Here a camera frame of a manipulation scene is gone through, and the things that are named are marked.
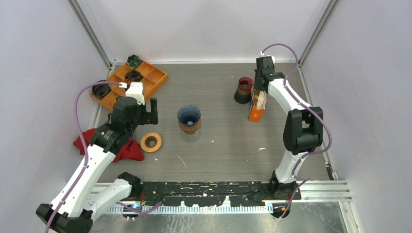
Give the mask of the blue glass dripper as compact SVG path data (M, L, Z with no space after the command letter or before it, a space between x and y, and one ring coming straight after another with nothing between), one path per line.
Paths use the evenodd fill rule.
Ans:
M201 112L196 106L185 105L178 110L177 119L183 125L192 126L201 119Z

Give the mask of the dark wooden dripper stand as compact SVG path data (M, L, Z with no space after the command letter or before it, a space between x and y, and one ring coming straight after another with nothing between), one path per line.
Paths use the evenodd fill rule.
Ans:
M201 127L202 120L199 119L196 123L192 125L183 124L180 121L178 122L180 129L187 135L193 135Z

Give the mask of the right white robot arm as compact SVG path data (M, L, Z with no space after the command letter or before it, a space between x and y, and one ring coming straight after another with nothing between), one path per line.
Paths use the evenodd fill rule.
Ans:
M256 59L254 90L273 97L286 114L283 131L285 153L268 184L274 199L288 199L298 186L296 174L307 153L314 152L323 141L323 110L311 107L290 86L283 73L275 72L274 57Z

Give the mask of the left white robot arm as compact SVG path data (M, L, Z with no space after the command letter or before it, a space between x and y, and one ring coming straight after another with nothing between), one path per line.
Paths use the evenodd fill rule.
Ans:
M122 199L137 200L142 193L140 178L123 172L108 188L90 198L101 174L131 142L139 125L158 124L157 99L150 99L151 110L133 97L119 97L105 124L98 127L86 145L80 135L85 155L62 191L49 204L43 203L36 215L46 224L45 231L87 233L93 222Z

